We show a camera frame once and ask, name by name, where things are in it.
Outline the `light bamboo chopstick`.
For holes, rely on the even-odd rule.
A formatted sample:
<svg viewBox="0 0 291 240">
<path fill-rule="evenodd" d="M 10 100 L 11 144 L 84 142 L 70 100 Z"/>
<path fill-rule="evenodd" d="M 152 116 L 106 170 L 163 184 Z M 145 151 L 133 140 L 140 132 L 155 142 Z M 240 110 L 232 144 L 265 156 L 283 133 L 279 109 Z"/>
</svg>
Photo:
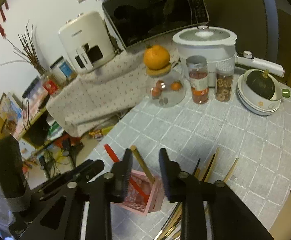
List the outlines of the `light bamboo chopstick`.
<svg viewBox="0 0 291 240">
<path fill-rule="evenodd" d="M 235 161 L 233 162 L 233 164 L 232 164 L 231 168 L 229 169 L 228 173 L 224 177 L 224 179 L 223 179 L 224 183 L 226 183 L 228 181 L 228 179 L 232 176 L 233 171 L 234 171 L 237 163 L 238 163 L 238 158 L 235 159 Z"/>
</svg>

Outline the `lone bamboo chopstick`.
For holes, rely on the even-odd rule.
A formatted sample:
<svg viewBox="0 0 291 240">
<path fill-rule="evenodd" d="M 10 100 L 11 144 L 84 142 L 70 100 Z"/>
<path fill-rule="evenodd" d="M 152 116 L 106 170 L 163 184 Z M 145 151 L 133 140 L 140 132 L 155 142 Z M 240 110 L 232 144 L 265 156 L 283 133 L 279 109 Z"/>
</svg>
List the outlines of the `lone bamboo chopstick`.
<svg viewBox="0 0 291 240">
<path fill-rule="evenodd" d="M 134 157 L 136 158 L 136 160 L 138 161 L 139 165 L 141 166 L 143 172 L 145 173 L 145 175 L 147 176 L 148 180 L 151 182 L 151 184 L 154 184 L 155 182 L 155 177 L 152 175 L 152 173 L 150 172 L 150 169 L 147 167 L 144 159 L 142 158 L 141 154 L 139 153 L 137 147 L 135 145 L 131 145 L 130 149 L 134 155 Z"/>
</svg>

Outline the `printed bamboo chopstick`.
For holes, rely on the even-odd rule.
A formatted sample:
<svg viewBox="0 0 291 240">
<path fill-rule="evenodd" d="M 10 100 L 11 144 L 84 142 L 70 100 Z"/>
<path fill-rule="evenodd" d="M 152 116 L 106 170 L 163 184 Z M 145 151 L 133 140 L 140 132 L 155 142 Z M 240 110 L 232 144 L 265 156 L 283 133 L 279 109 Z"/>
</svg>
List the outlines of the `printed bamboo chopstick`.
<svg viewBox="0 0 291 240">
<path fill-rule="evenodd" d="M 169 237 L 171 233 L 174 231 L 174 229 L 180 223 L 181 216 L 182 216 L 182 204 L 178 203 L 173 212 L 171 213 L 171 215 L 169 216 L 168 220 L 165 222 L 162 229 L 154 238 L 154 240 L 166 239 L 167 237 Z"/>
</svg>

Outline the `white air fryer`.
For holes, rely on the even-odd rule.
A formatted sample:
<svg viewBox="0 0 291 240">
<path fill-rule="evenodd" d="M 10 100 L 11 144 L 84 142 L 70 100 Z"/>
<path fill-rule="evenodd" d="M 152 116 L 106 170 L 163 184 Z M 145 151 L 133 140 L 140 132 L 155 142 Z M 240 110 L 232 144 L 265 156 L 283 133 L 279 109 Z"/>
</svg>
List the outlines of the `white air fryer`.
<svg viewBox="0 0 291 240">
<path fill-rule="evenodd" d="M 78 74 L 92 72 L 115 56 L 105 22 L 99 12 L 80 14 L 74 20 L 67 21 L 59 29 L 58 35 Z"/>
</svg>

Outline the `red goji berry jar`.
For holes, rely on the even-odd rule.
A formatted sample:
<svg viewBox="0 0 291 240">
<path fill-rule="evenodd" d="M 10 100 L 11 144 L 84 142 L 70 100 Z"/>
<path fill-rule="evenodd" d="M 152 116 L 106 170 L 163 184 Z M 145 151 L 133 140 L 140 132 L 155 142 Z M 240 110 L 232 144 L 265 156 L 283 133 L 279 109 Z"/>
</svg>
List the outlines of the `red goji berry jar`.
<svg viewBox="0 0 291 240">
<path fill-rule="evenodd" d="M 186 59 L 192 99 L 197 104 L 204 104 L 209 99 L 209 84 L 206 58 L 200 55 Z"/>
</svg>

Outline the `blue label jar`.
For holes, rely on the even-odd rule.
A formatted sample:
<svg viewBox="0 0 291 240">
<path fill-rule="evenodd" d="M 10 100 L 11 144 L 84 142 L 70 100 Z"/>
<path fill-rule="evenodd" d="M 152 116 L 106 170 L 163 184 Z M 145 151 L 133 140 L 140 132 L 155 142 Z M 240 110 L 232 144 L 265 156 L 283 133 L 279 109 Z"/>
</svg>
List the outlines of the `blue label jar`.
<svg viewBox="0 0 291 240">
<path fill-rule="evenodd" d="M 63 56 L 50 66 L 50 71 L 60 85 L 71 82 L 77 76 L 71 64 Z"/>
</svg>

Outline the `round glass jar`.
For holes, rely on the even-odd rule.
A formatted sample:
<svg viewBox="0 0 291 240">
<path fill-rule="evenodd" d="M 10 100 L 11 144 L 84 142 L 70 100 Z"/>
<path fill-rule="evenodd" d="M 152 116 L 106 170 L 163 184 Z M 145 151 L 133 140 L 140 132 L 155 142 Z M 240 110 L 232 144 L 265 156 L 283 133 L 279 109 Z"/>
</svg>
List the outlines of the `round glass jar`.
<svg viewBox="0 0 291 240">
<path fill-rule="evenodd" d="M 173 107 L 185 97 L 184 79 L 174 69 L 175 65 L 176 63 L 170 63 L 159 70 L 146 67 L 148 78 L 145 82 L 145 91 L 151 102 L 158 107 Z"/>
</svg>

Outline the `pink perforated utensil basket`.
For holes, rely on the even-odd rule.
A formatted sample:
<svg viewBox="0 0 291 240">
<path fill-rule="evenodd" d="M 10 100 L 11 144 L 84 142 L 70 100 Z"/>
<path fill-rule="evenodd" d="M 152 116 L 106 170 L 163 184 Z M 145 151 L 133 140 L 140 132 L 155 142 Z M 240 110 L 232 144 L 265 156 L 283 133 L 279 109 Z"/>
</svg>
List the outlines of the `pink perforated utensil basket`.
<svg viewBox="0 0 291 240">
<path fill-rule="evenodd" d="M 116 203 L 116 205 L 141 216 L 160 211 L 164 200 L 161 178 L 154 176 L 154 182 L 151 183 L 144 172 L 132 170 L 131 179 L 141 191 L 137 191 L 129 184 L 126 198 L 122 203 Z"/>
</svg>

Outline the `black chopstick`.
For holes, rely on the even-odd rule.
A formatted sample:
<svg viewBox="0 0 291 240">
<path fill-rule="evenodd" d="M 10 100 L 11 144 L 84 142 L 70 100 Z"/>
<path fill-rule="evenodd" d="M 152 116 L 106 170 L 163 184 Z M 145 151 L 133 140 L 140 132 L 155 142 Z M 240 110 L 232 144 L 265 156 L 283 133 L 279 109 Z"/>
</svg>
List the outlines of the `black chopstick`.
<svg viewBox="0 0 291 240">
<path fill-rule="evenodd" d="M 216 154 L 214 154 L 214 155 L 211 157 L 210 162 L 209 162 L 209 165 L 208 165 L 208 167 L 207 167 L 207 169 L 206 169 L 206 171 L 205 171 L 205 173 L 204 173 L 204 175 L 203 175 L 201 181 L 205 181 L 205 180 L 206 180 L 206 178 L 207 178 L 207 176 L 208 176 L 208 174 L 209 174 L 209 171 L 210 171 L 210 169 L 211 169 L 211 167 L 212 167 L 212 164 L 213 164 L 213 162 L 214 162 L 215 157 L 216 157 Z"/>
<path fill-rule="evenodd" d="M 194 168 L 194 170 L 193 170 L 193 172 L 192 172 L 192 175 L 193 175 L 193 176 L 196 174 L 196 171 L 197 171 L 197 169 L 198 169 L 198 166 L 199 166 L 200 161 L 201 161 L 201 158 L 199 158 L 198 161 L 197 161 L 197 163 L 196 163 L 196 166 L 195 166 L 195 168 Z"/>
</svg>

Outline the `red plastic spoon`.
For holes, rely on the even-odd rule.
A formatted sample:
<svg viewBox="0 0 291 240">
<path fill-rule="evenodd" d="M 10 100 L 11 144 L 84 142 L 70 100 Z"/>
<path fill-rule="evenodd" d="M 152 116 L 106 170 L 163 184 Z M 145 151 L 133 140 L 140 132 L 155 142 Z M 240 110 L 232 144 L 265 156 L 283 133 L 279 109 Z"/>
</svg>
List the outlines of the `red plastic spoon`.
<svg viewBox="0 0 291 240">
<path fill-rule="evenodd" d="M 131 184 L 132 188 L 136 190 L 137 193 L 143 197 L 144 202 L 147 203 L 149 200 L 149 195 L 146 194 L 131 177 L 132 151 L 127 149 L 123 160 L 120 161 L 108 144 L 105 144 L 104 148 L 114 162 L 111 168 L 111 173 L 114 174 L 114 189 L 111 193 L 113 198 L 118 200 L 119 203 L 122 203 L 128 195 L 128 188 Z"/>
</svg>

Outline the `grey refrigerator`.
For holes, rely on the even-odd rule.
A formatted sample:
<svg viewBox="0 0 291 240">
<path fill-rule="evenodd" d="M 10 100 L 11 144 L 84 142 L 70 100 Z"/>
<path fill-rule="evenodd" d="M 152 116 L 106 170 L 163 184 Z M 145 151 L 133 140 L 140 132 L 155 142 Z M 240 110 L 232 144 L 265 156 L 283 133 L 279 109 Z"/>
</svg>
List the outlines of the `grey refrigerator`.
<svg viewBox="0 0 291 240">
<path fill-rule="evenodd" d="M 235 32 L 238 52 L 280 64 L 291 72 L 291 5 L 287 0 L 204 0 L 210 25 Z"/>
</svg>

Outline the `yellow printed box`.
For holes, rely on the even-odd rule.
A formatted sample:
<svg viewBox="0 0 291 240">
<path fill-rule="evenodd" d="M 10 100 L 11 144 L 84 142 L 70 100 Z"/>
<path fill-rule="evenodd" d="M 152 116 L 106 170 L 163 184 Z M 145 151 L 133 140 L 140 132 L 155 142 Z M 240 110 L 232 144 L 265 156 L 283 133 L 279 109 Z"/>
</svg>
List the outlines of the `yellow printed box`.
<svg viewBox="0 0 291 240">
<path fill-rule="evenodd" d="M 105 137 L 113 129 L 113 127 L 114 126 L 112 125 L 101 129 L 94 129 L 93 131 L 89 131 L 88 135 L 97 141 L 101 141 L 101 139 Z"/>
</svg>

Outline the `black microwave oven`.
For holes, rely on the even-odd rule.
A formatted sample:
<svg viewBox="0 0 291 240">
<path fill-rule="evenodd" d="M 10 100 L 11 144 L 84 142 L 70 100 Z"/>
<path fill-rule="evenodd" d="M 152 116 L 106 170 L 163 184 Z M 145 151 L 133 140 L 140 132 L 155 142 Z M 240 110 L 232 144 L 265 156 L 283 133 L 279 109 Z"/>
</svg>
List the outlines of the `black microwave oven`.
<svg viewBox="0 0 291 240">
<path fill-rule="evenodd" d="M 105 0 L 102 7 L 124 48 L 210 21 L 204 0 Z"/>
</svg>

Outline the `grey checked tablecloth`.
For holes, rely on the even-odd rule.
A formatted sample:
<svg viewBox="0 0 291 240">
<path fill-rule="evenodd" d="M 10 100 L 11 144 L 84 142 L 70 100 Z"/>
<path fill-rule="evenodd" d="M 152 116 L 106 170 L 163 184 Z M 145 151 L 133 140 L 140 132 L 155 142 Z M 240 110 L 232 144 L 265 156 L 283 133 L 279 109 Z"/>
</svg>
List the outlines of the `grey checked tablecloth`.
<svg viewBox="0 0 291 240">
<path fill-rule="evenodd" d="M 215 99 L 211 90 L 203 105 L 191 91 L 176 106 L 161 108 L 144 98 L 92 150 L 109 171 L 112 160 L 104 145 L 118 157 L 135 145 L 153 174 L 160 174 L 159 150 L 182 170 L 204 170 L 215 155 L 209 181 L 223 179 L 267 228 L 271 228 L 291 189 L 291 96 L 270 116 L 246 109 L 236 92 L 228 102 Z"/>
</svg>

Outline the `floral cloth on cabinet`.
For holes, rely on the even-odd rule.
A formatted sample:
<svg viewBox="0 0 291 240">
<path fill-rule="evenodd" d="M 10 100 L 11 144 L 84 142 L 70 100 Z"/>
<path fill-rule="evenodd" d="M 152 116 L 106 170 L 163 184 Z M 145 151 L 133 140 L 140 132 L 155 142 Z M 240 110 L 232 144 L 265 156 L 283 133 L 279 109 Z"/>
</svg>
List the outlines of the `floral cloth on cabinet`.
<svg viewBox="0 0 291 240">
<path fill-rule="evenodd" d="M 179 59 L 173 33 L 153 38 L 116 55 L 98 69 L 78 75 L 46 105 L 49 114 L 72 137 L 81 137 L 112 115 L 134 107 L 146 94 L 144 51 L 161 45 Z"/>
</svg>

